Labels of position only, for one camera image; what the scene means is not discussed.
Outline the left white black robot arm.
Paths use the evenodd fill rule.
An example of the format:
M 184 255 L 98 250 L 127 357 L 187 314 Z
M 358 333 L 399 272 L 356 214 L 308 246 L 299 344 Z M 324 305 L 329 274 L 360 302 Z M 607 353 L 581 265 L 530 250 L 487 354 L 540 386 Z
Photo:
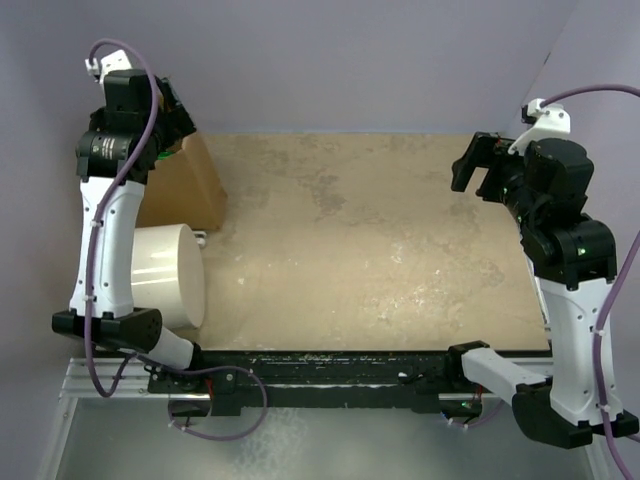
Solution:
M 184 392 L 202 387 L 199 346 L 171 332 L 159 309 L 137 307 L 131 286 L 134 233 L 149 173 L 159 155 L 195 125 L 167 79 L 140 69 L 103 79 L 105 104 L 90 116 L 76 146 L 83 199 L 81 253 L 69 306 L 52 317 L 54 332 L 88 337 L 94 346 L 133 352 L 171 369 Z

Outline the brown paper bag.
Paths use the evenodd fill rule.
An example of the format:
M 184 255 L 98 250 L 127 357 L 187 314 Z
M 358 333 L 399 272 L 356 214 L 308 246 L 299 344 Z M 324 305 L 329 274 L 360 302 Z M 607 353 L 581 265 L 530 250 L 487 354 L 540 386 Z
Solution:
M 195 132 L 149 172 L 136 226 L 186 224 L 193 230 L 217 231 L 225 222 L 227 200 L 204 137 Z

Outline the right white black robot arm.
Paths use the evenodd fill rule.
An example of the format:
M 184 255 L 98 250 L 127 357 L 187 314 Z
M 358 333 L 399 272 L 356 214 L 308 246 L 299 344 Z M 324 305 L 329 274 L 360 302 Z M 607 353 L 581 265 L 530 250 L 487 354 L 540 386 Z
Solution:
M 449 348 L 446 383 L 456 391 L 478 384 L 508 404 L 529 439 L 563 449 L 594 435 L 639 431 L 638 418 L 616 396 L 605 300 L 621 276 L 612 231 L 584 213 L 594 164 L 579 144 L 558 138 L 530 142 L 477 132 L 452 165 L 451 188 L 463 192 L 478 168 L 487 173 L 476 194 L 504 205 L 539 282 L 550 324 L 553 371 L 532 373 L 475 341 Z

